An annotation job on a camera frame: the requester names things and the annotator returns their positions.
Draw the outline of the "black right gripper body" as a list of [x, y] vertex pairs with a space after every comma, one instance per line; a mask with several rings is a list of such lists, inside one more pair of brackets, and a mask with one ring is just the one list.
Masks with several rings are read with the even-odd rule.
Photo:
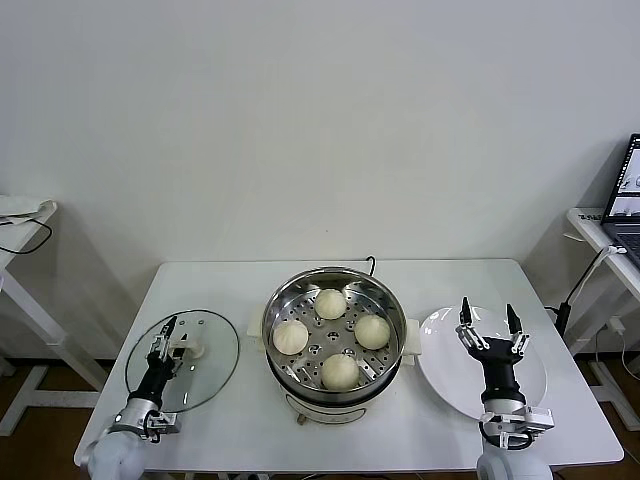
[[468, 354], [479, 361], [483, 368], [485, 390], [482, 401], [506, 399], [524, 401], [513, 367], [522, 360], [522, 356], [512, 351], [513, 342], [500, 338], [485, 338], [488, 349], [472, 346]]

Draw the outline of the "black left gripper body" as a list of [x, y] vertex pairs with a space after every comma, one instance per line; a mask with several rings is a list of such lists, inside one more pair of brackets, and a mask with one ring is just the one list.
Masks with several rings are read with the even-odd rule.
[[170, 357], [161, 360], [157, 356], [149, 356], [147, 364], [147, 370], [137, 388], [137, 397], [149, 401], [161, 401], [167, 382], [173, 378], [175, 362]]

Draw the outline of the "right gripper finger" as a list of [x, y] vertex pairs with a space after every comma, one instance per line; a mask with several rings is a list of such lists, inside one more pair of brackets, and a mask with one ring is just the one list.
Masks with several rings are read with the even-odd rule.
[[478, 334], [473, 325], [473, 316], [468, 298], [462, 299], [461, 309], [459, 312], [459, 324], [455, 329], [461, 343], [467, 350], [488, 351], [489, 343]]
[[507, 324], [511, 335], [511, 351], [515, 355], [523, 355], [530, 341], [530, 335], [523, 330], [520, 317], [511, 304], [506, 305]]

